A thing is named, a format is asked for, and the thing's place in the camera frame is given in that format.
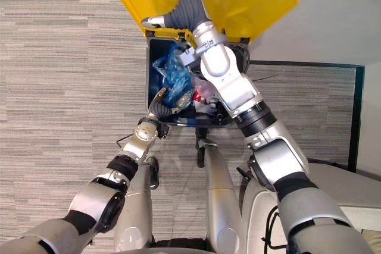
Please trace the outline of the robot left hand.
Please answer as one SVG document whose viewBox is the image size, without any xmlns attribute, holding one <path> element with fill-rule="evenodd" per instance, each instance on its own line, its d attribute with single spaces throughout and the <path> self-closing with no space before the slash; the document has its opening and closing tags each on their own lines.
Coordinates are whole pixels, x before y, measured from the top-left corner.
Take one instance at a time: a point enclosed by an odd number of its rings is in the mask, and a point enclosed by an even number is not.
<svg viewBox="0 0 381 254">
<path fill-rule="evenodd" d="M 161 88 L 154 96 L 153 100 L 149 104 L 147 117 L 153 120 L 160 120 L 165 117 L 178 114 L 180 111 L 186 109 L 191 104 L 191 99 L 187 95 L 180 99 L 180 103 L 177 107 L 170 108 L 163 104 L 163 99 L 168 89 L 166 87 Z"/>
</svg>

